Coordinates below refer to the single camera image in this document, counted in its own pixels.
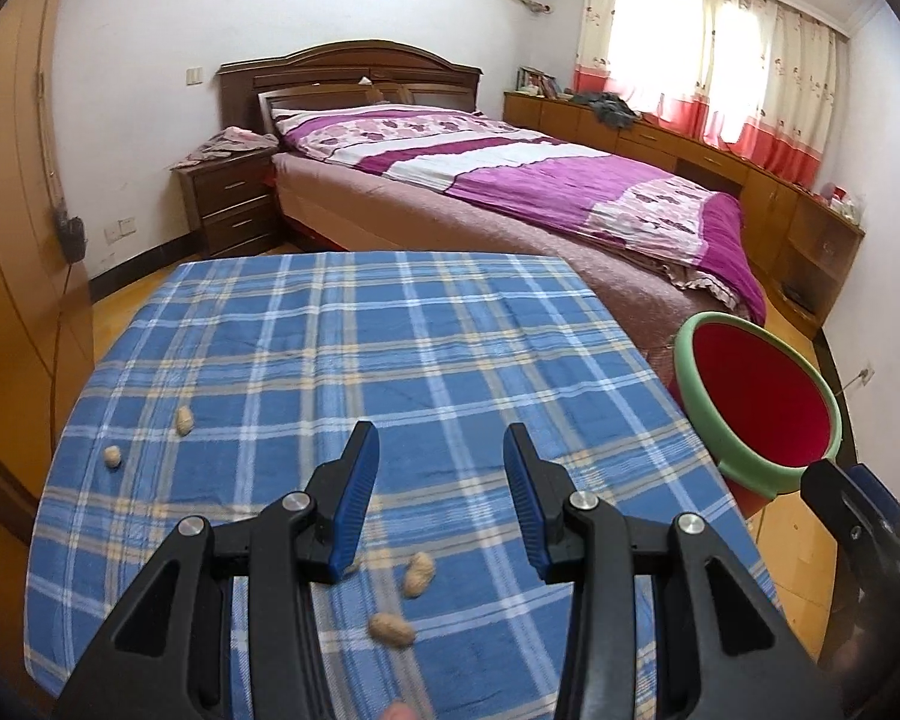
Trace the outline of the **left hand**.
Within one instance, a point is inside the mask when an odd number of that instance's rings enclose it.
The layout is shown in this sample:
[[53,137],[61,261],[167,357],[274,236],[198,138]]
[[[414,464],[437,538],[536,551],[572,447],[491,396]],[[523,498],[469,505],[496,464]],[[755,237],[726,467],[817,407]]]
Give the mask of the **left hand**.
[[408,704],[404,702],[395,702],[380,715],[380,720],[418,720],[416,712],[414,712]]

